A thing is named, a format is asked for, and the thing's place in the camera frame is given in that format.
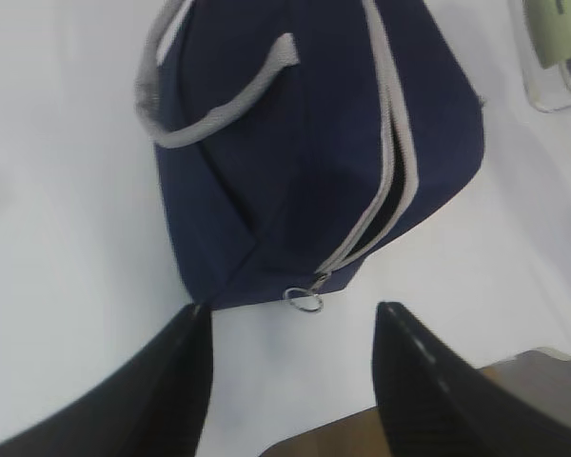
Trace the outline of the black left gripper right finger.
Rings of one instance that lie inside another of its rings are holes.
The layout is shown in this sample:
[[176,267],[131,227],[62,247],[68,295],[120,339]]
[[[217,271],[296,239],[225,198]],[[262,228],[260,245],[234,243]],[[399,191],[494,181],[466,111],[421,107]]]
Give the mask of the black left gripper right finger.
[[571,456],[571,427],[468,365],[398,302],[377,306],[372,380],[395,456]]

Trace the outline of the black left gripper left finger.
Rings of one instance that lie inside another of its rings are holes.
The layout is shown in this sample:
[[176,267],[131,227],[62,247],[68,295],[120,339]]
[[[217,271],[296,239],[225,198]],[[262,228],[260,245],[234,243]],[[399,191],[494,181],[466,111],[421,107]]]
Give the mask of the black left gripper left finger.
[[193,456],[213,381],[210,309],[184,307],[86,395],[0,444],[0,456]]

